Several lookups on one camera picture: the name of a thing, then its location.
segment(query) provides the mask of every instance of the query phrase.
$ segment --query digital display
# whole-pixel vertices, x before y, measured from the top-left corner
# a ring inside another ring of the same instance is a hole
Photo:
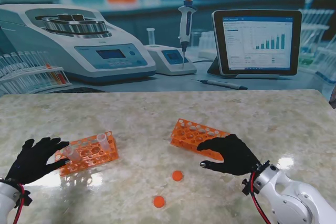
[[[126,58],[126,56],[119,50],[99,50],[97,53],[103,59],[118,59]]]
[[[290,70],[293,18],[225,17],[230,70]]]
[[[178,60],[178,54],[167,54],[171,60]]]

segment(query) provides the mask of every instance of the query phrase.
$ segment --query gloved hand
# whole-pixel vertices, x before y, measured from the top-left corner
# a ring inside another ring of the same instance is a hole
[[[68,158],[63,158],[47,165],[48,159],[56,151],[69,145],[69,142],[61,142],[61,138],[50,139],[49,137],[44,137],[34,146],[33,144],[34,139],[29,139],[25,142],[6,179],[13,179],[23,185],[29,184],[70,161]]]
[[[244,175],[257,168],[257,164],[260,165],[256,156],[235,134],[207,140],[197,147],[198,151],[208,149],[219,152],[224,159],[224,163],[203,161],[200,163],[203,168],[232,175]]]

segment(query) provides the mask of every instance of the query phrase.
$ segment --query gray countertop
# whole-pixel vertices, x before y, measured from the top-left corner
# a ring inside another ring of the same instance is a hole
[[[0,99],[0,174],[31,137],[75,141],[111,130],[120,158],[66,178],[26,185],[34,200],[20,222],[263,223],[243,177],[199,167],[206,159],[170,145],[178,118],[236,133],[262,161],[316,187],[336,208],[336,113],[313,90],[5,95]],[[181,170],[184,179],[171,179]],[[154,208],[155,195],[165,197]],[[258,197],[268,216],[267,201]],[[15,211],[10,213],[9,223]]]

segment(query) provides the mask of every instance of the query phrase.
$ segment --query white machine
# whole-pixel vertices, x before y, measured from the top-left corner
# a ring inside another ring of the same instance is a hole
[[[196,67],[187,58],[181,56],[181,49],[161,45],[145,46],[156,63],[156,73],[167,76],[180,76],[196,73]]]
[[[59,4],[1,5],[0,27],[16,51],[48,51],[68,77],[84,82],[142,78],[156,71],[142,43],[109,24],[97,10]]]

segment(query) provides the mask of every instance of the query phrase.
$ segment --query white robotic arm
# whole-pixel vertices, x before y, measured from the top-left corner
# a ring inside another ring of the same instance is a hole
[[[277,193],[276,185],[283,185],[285,189]],[[254,180],[254,187],[268,199],[273,219],[279,224],[336,222],[336,211],[314,187],[291,180],[284,171],[274,165],[268,166]]]
[[[7,224],[7,216],[16,205],[20,192],[0,181],[0,224]]]

